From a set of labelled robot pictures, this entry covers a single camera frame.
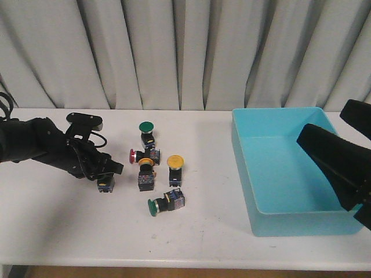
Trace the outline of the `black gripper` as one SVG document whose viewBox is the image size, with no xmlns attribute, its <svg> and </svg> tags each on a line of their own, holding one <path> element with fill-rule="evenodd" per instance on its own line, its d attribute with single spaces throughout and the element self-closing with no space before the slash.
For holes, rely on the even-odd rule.
<svg viewBox="0 0 371 278">
<path fill-rule="evenodd" d="M 95 145 L 89 139 L 90 135 L 100 137 L 103 140 L 101 145 Z M 111 181 L 114 174 L 122 174 L 124 165 L 112 160 L 110 155 L 101 153 L 97 149 L 107 145 L 107 139 L 94 131 L 88 129 L 78 130 L 69 127 L 66 131 L 66 148 L 70 158 L 73 158 L 74 165 L 69 171 L 76 178 L 87 178 L 97 181 Z"/>
</svg>

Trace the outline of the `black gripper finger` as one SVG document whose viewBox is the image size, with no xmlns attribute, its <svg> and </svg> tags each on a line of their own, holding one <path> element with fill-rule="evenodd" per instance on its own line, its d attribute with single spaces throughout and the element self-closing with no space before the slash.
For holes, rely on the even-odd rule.
<svg viewBox="0 0 371 278">
<path fill-rule="evenodd" d="M 349 99 L 341 110 L 340 117 L 364 136 L 370 136 L 370 113 L 370 104 Z"/>
<path fill-rule="evenodd" d="M 297 143 L 330 182 L 341 206 L 370 211 L 370 150 L 317 125 L 304 125 Z"/>
</svg>

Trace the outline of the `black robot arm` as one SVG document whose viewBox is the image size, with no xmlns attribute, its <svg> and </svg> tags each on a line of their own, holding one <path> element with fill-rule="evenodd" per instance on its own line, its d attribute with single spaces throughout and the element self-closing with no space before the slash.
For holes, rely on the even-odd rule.
<svg viewBox="0 0 371 278">
<path fill-rule="evenodd" d="M 32 159 L 92 181 L 122 173 L 123 165 L 89 140 L 94 130 L 101 130 L 101 117 L 73 112 L 66 120 L 70 123 L 66 132 L 49 118 L 1 122 L 1 162 Z"/>
</svg>

